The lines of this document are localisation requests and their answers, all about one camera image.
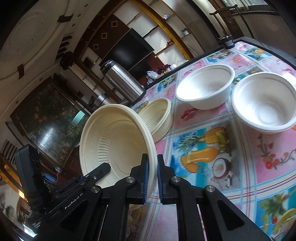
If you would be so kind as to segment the beige ribbed bowl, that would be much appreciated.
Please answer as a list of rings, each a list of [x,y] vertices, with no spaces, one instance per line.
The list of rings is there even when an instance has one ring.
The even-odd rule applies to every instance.
[[[147,198],[157,181],[157,151],[147,125],[131,108],[108,104],[97,109],[83,128],[79,159],[83,175],[102,163],[110,165],[110,172],[96,185],[106,188],[130,175],[140,165],[142,155],[149,158]]]
[[[141,110],[139,116],[147,125],[156,143],[168,133],[173,124],[171,101],[167,98],[159,98]]]

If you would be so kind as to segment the large white paper bowl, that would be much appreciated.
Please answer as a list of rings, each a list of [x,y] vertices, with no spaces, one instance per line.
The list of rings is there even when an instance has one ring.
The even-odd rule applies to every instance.
[[[176,98],[200,110],[209,110],[224,104],[231,93],[234,69],[225,64],[202,67],[189,74],[177,86]]]

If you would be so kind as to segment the small white paper bowl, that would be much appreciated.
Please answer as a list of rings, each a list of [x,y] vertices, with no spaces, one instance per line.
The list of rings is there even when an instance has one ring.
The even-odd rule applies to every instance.
[[[232,91],[231,103],[234,113],[261,133],[272,135],[295,125],[295,87],[279,74],[243,78]]]

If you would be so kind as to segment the colourful fruit print tablecloth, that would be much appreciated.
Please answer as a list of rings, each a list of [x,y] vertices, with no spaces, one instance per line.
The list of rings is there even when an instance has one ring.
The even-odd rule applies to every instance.
[[[215,49],[155,81],[133,110],[139,113],[159,98],[169,99],[173,124],[156,143],[165,163],[195,186],[215,186],[271,240],[283,240],[295,222],[295,127],[268,135],[244,124],[231,100],[210,110],[177,100],[178,84],[212,64],[231,66],[233,85],[259,72],[295,83],[294,57],[242,37],[232,49]]]

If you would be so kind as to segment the clear bottle mint lid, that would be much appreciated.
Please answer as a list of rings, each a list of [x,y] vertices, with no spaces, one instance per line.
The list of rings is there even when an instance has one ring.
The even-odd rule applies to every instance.
[[[77,126],[79,124],[79,122],[81,122],[81,120],[85,117],[85,113],[83,111],[79,111],[74,119],[71,122],[71,125],[73,126]]]

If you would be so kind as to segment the slim steel thermos flask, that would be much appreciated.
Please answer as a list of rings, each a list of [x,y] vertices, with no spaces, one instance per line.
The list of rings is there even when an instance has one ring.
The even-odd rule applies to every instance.
[[[91,105],[93,110],[100,108],[101,106],[115,103],[113,99],[108,97],[105,94],[100,94],[97,98],[94,99],[93,104]]]

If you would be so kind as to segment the large steel thermos pot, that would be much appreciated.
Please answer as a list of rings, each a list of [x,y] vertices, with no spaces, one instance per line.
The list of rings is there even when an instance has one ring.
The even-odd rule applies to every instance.
[[[130,104],[137,103],[145,96],[145,88],[115,61],[105,61],[100,70],[104,77]]]

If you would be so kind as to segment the white plastic bag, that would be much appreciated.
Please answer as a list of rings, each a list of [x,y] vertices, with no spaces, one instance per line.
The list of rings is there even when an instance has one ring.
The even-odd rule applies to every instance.
[[[149,78],[151,79],[157,79],[158,78],[158,73],[154,72],[154,71],[147,71],[147,75],[149,76]]]

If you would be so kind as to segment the black flat screen television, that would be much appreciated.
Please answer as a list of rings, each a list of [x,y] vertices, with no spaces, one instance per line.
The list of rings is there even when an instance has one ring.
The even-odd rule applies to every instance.
[[[99,63],[113,60],[125,70],[130,71],[135,65],[151,54],[154,48],[133,28],[131,28],[106,54]]]

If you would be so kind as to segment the small black ashtray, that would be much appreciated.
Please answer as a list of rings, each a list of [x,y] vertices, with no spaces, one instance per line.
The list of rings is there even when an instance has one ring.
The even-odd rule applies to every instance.
[[[225,35],[223,37],[218,38],[218,43],[222,44],[225,49],[232,49],[235,47],[231,35]]]

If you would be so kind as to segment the dark wooden chair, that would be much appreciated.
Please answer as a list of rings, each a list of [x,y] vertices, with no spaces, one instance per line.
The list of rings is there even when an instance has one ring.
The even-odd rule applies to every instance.
[[[231,35],[234,39],[244,37],[243,31],[241,30],[240,26],[238,25],[237,21],[234,19],[233,15],[231,13],[231,11],[233,9],[236,10],[238,15],[241,17],[241,20],[243,21],[243,23],[247,27],[248,32],[250,33],[251,37],[254,39],[254,35],[251,31],[251,28],[249,27],[247,21],[245,20],[245,18],[243,17],[241,12],[239,11],[237,4],[234,4],[233,6],[225,6],[223,8],[219,8],[219,9],[215,10],[215,12],[209,13],[209,15],[213,16],[216,19],[216,21],[218,22],[218,24],[222,28],[224,35],[227,35],[226,29],[224,27],[224,26],[226,26],[229,30],[229,33],[230,33],[229,35]]]

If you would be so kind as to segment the large floral wall painting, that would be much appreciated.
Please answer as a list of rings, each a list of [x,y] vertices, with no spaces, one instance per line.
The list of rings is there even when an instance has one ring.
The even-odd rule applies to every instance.
[[[73,126],[71,122],[79,111],[83,111],[85,117]],[[54,74],[32,90],[10,117],[33,147],[63,167],[80,142],[90,112],[66,80]]]

